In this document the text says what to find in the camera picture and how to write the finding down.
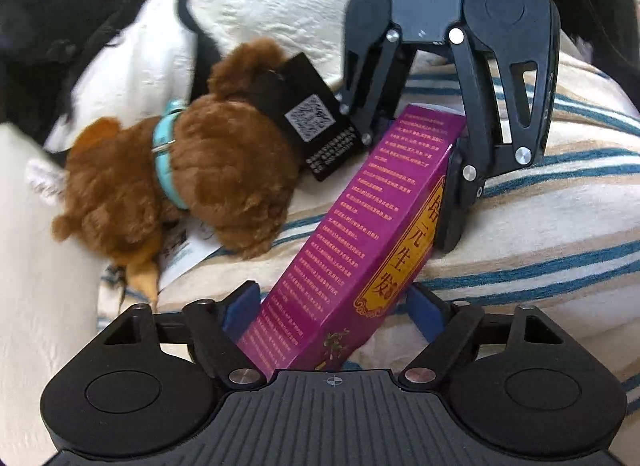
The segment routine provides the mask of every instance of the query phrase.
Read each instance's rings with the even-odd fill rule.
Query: yellow label
[[[358,314],[367,318],[382,316],[418,270],[433,245],[443,192],[444,176],[389,256],[353,302]]]

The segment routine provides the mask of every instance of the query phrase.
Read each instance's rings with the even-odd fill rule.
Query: triangular cutout
[[[129,316],[105,341],[105,345],[140,343],[140,330],[135,316]]]
[[[529,343],[544,343],[545,345],[561,345],[563,343],[561,338],[537,316],[527,316],[524,340]]]

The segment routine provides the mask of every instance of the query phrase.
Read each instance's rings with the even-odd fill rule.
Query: white cloth
[[[288,54],[303,51],[329,86],[342,78],[342,29],[349,0],[189,0],[198,25],[222,55],[239,43],[270,36]],[[147,0],[136,20],[105,47],[76,84],[73,123],[61,117],[47,140],[52,152],[71,147],[99,117],[124,126],[159,115],[170,99],[188,100],[195,36],[180,22],[177,0]]]
[[[95,336],[104,261],[70,241],[55,243],[47,206],[24,178],[44,155],[0,125],[0,460],[40,466],[55,452],[40,419],[40,394]]]

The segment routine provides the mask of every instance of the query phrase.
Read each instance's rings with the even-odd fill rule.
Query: turquoise collar
[[[164,190],[164,194],[181,210],[188,210],[187,204],[180,198],[174,187],[171,176],[171,161],[169,159],[169,147],[175,142],[174,121],[186,108],[183,102],[174,99],[169,101],[164,110],[164,115],[154,128],[154,139],[151,153],[156,160],[156,175]]]

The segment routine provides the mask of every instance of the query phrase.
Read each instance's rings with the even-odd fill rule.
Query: circular hub
[[[154,402],[160,395],[160,383],[144,372],[111,372],[93,380],[85,395],[101,412],[128,414]]]
[[[580,385],[557,370],[522,370],[504,386],[512,401],[534,410],[562,410],[580,397]]]
[[[487,14],[502,25],[517,23],[524,14],[522,0],[486,0]]]

